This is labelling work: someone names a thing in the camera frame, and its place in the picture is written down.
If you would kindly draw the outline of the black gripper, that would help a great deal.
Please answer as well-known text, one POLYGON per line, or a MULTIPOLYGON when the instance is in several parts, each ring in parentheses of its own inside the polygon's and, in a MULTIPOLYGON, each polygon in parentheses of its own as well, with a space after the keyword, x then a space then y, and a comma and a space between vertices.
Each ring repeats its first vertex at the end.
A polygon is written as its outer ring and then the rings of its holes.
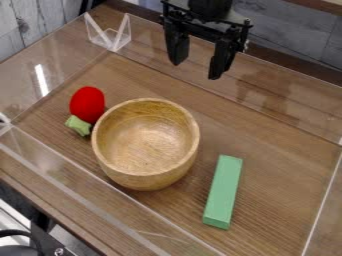
POLYGON ((238 50, 238 44, 224 37, 234 33, 242 41, 246 41, 253 27, 252 20, 234 10, 234 0, 161 0, 161 2, 172 63, 178 66, 189 57, 189 34, 210 42, 217 41, 209 79, 220 79, 230 69, 238 50))

